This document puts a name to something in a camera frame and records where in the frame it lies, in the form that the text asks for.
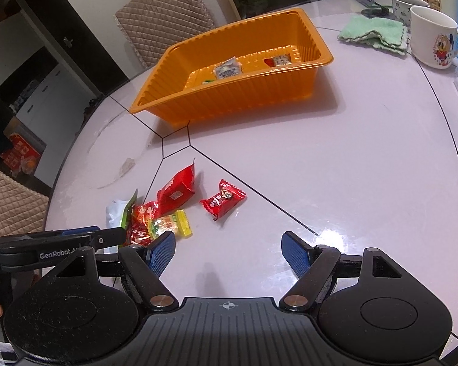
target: round table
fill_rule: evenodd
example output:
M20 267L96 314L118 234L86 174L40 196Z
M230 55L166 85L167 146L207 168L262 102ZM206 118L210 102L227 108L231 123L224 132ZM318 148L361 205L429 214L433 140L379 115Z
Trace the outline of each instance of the round table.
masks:
M363 8L354 0L301 5L334 55L313 96L173 130L127 109L150 70L106 97L57 178L46 229L106 226L106 206L155 199L195 160L196 194L183 206L193 235L177 241L161 281L184 297L274 297L295 283L280 239L348 254L378 247L448 307L458 345L458 94L454 67L345 44ZM198 201L221 178L248 196L214 222ZM104 280L113 285L112 280ZM338 282L338 288L353 284Z

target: green towel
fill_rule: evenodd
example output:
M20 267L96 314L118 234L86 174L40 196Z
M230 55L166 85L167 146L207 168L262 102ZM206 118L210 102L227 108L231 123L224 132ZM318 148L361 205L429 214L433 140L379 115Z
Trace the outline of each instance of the green towel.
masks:
M342 41L371 45L400 55L405 55L407 50L406 26L386 18L353 16L337 37Z

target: mug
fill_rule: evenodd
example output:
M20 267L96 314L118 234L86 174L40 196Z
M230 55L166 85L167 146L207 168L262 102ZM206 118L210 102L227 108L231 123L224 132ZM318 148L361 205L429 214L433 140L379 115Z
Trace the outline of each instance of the mug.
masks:
M416 5L419 7L429 6L424 0L392 0L395 17L407 27L411 25L411 8Z
M411 50L416 58L436 69L447 69L458 50L458 23L427 7L412 7Z

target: orange tray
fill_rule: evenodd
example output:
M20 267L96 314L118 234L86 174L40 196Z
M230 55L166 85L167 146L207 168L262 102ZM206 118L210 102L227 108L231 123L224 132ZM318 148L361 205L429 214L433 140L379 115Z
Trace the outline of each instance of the orange tray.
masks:
M292 64L263 60L289 54ZM242 74L215 80L214 68L236 56ZM148 110L173 127L243 109L304 99L318 67L333 56L300 9L231 23L169 47L130 108ZM215 80L202 84L205 80Z

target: door handle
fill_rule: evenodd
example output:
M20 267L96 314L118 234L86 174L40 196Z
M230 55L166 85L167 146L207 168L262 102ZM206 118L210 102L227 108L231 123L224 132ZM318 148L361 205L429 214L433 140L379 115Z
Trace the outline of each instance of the door handle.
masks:
M66 45L68 48L71 48L73 46L73 40L68 40L66 37L63 37L63 42L64 45Z

